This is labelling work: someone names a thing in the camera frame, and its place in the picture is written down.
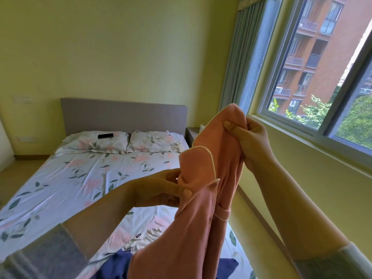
apartment building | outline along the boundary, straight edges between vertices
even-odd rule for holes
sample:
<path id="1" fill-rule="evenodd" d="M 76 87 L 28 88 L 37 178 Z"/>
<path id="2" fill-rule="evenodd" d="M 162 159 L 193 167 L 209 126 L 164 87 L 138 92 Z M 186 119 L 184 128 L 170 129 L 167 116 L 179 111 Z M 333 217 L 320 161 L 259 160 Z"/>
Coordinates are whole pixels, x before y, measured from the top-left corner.
<path id="1" fill-rule="evenodd" d="M 368 24 L 364 0 L 307 0 L 273 98 L 278 113 L 303 115 L 311 94 L 329 102 Z M 372 76 L 360 95 L 371 95 Z"/>

pillow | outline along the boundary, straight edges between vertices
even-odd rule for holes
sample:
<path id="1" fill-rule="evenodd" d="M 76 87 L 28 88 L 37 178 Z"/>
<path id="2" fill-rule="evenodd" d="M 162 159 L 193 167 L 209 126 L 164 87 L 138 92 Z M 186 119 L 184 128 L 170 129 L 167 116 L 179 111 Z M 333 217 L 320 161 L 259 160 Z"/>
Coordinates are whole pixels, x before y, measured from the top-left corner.
<path id="1" fill-rule="evenodd" d="M 131 134 L 127 152 L 182 152 L 188 149 L 183 140 L 183 136 L 177 133 L 135 130 Z"/>
<path id="2" fill-rule="evenodd" d="M 98 139 L 100 134 L 110 134 L 114 137 Z M 129 133 L 118 131 L 84 131 L 68 136 L 55 151 L 56 155 L 81 154 L 96 152 L 100 154 L 122 154 L 128 146 Z"/>

hand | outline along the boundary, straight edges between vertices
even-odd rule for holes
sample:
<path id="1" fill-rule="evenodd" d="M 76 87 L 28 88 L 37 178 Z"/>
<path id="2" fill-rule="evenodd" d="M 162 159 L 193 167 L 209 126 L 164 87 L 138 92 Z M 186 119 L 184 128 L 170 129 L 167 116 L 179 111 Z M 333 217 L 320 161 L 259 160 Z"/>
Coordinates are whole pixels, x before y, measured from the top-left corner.
<path id="1" fill-rule="evenodd" d="M 136 207 L 167 205 L 178 207 L 180 197 L 191 197 L 192 192 L 177 184 L 180 169 L 168 169 L 132 180 L 129 185 Z"/>
<path id="2" fill-rule="evenodd" d="M 244 152 L 244 163 L 253 173 L 264 167 L 267 162 L 275 161 L 271 150 L 269 138 L 265 127 L 246 117 L 248 130 L 245 130 L 230 121 L 224 121 L 224 127 L 231 135 L 240 141 L 241 149 Z"/>

smartphone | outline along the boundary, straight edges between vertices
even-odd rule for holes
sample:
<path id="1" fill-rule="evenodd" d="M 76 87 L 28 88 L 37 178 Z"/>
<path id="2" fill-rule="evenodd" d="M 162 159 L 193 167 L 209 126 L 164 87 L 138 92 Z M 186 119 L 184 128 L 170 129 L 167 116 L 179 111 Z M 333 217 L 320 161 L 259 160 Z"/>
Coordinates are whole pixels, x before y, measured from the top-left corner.
<path id="1" fill-rule="evenodd" d="M 98 135 L 98 139 L 112 138 L 112 137 L 114 137 L 114 133 L 108 133 L 108 134 L 100 134 L 100 135 Z"/>

gray-green curtain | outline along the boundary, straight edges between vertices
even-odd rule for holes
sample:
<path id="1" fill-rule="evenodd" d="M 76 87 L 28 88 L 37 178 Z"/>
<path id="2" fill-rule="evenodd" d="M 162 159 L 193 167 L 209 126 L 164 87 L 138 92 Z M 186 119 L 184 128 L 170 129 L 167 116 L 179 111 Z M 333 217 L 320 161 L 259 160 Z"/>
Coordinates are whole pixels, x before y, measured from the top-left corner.
<path id="1" fill-rule="evenodd" d="M 236 103 L 248 112 L 278 9 L 278 0 L 240 0 L 220 109 Z"/>

